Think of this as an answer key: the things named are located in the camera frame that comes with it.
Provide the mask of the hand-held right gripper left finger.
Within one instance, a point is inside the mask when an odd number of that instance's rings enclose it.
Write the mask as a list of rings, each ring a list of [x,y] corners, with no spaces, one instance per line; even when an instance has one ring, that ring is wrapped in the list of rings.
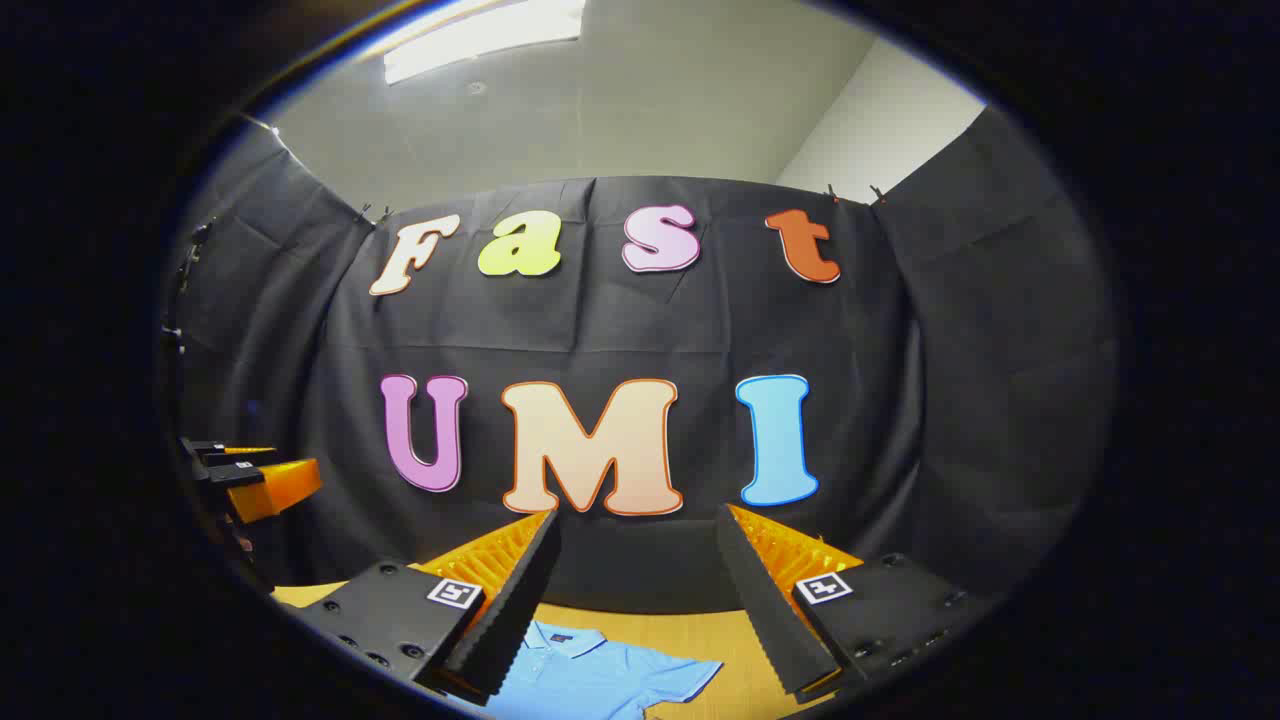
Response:
[[[535,512],[428,562],[380,560],[288,611],[401,682],[484,705],[524,644],[559,551],[558,512]]]

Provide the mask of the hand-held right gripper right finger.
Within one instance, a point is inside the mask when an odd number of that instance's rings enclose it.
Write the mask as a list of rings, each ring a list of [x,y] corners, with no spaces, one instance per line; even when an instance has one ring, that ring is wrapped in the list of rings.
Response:
[[[732,503],[716,538],[783,691],[865,694],[943,653],[1000,603],[904,553],[861,560]]]

